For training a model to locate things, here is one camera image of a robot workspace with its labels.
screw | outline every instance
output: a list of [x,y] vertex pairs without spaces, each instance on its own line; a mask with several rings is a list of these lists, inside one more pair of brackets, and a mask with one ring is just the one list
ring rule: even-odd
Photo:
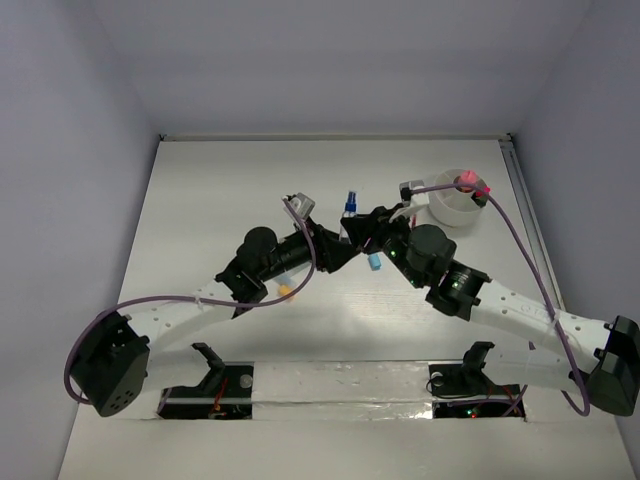
[[434,387],[441,387],[444,385],[444,375],[442,375],[441,372],[434,372],[434,374],[431,375],[431,384]]
[[249,374],[244,374],[240,377],[240,386],[242,388],[251,388],[253,385],[253,377]]

small bottle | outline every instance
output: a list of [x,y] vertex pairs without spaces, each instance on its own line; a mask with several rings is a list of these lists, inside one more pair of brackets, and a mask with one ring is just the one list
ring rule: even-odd
[[[344,204],[344,213],[342,214],[342,218],[349,218],[356,216],[356,192],[350,190],[349,196],[347,197],[347,203]],[[342,224],[340,225],[340,241],[349,243],[349,235],[347,231],[344,229]]]

pink object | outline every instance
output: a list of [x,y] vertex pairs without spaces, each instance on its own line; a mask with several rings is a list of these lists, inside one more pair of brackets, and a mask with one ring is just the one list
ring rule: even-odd
[[467,170],[460,174],[460,181],[463,183],[476,183],[478,181],[478,174],[473,170]]
[[[462,172],[460,174],[460,176],[458,178],[456,178],[456,182],[462,182],[462,183],[471,183],[471,184],[475,184],[477,181],[479,180],[478,178],[478,174],[476,172],[474,172],[473,170],[466,170],[464,172]],[[470,188],[467,187],[459,187],[458,190],[460,190],[463,193],[469,193],[471,191]]]

red object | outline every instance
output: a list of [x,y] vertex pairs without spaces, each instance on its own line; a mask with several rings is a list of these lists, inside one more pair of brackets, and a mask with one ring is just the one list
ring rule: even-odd
[[[482,190],[484,190],[484,193],[490,193],[491,189],[489,187],[484,187]],[[483,192],[477,192],[476,196],[477,197],[481,197],[483,195]]]
[[211,409],[211,413],[220,411],[220,405],[218,404],[218,402],[222,398],[222,395],[224,395],[224,390],[225,388],[227,388],[228,381],[229,381],[228,378],[225,378],[222,381],[222,386],[220,387],[220,391],[218,392],[218,394],[216,395],[216,398],[213,401],[213,408]]

yellow object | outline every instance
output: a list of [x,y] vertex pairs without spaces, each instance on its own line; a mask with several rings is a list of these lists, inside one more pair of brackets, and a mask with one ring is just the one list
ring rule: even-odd
[[[285,295],[288,295],[291,292],[293,292],[293,289],[289,288],[287,285],[280,285],[280,288],[278,289],[278,296],[284,297]],[[287,302],[293,301],[294,298],[295,296],[288,298]]]

